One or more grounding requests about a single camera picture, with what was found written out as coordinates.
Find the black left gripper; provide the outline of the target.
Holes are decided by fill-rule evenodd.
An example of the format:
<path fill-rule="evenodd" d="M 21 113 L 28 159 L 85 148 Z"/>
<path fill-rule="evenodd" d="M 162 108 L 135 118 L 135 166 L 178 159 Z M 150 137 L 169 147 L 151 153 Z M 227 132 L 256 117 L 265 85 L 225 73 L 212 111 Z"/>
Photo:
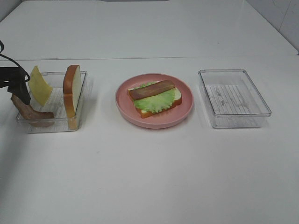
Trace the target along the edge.
<path fill-rule="evenodd" d="M 1 67 L 0 87 L 7 87 L 7 91 L 17 96 L 24 104 L 29 105 L 31 97 L 26 82 L 30 76 L 22 67 Z"/>

